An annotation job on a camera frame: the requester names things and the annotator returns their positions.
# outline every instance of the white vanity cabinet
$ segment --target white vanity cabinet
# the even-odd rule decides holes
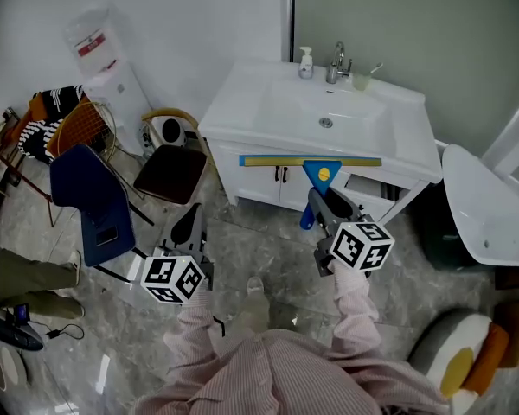
[[[239,197],[303,211],[311,182],[302,167],[244,167],[244,155],[379,157],[381,167],[343,166],[331,187],[386,223],[430,182],[442,179],[421,93],[372,79],[358,92],[330,85],[315,67],[237,62],[199,131],[207,139],[231,204]]]

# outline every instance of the olive green pants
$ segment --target olive green pants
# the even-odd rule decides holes
[[[79,302],[50,291],[77,285],[73,265],[29,260],[0,248],[0,307],[28,304],[29,312],[44,316],[78,318]]]

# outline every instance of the striped cloth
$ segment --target striped cloth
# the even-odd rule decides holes
[[[136,415],[447,414],[439,390],[406,362],[379,351],[378,317],[362,273],[335,263],[341,319],[326,348],[287,330],[229,334],[216,353],[210,292],[199,290],[169,335],[168,384],[139,400]]]

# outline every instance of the faucet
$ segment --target faucet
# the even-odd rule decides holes
[[[352,59],[349,59],[348,69],[343,71],[340,66],[344,61],[344,43],[338,41],[335,46],[335,53],[332,56],[332,61],[327,69],[327,83],[334,85],[338,80],[339,75],[348,76],[352,72]]]

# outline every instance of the cabinet door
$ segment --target cabinet door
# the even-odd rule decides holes
[[[303,211],[308,204],[311,188],[310,179],[302,166],[285,166],[281,175],[280,206]]]
[[[279,204],[282,169],[268,167],[246,167],[239,165],[240,155],[249,154],[238,146],[221,145],[223,172],[230,178],[229,184],[234,195],[265,203]]]

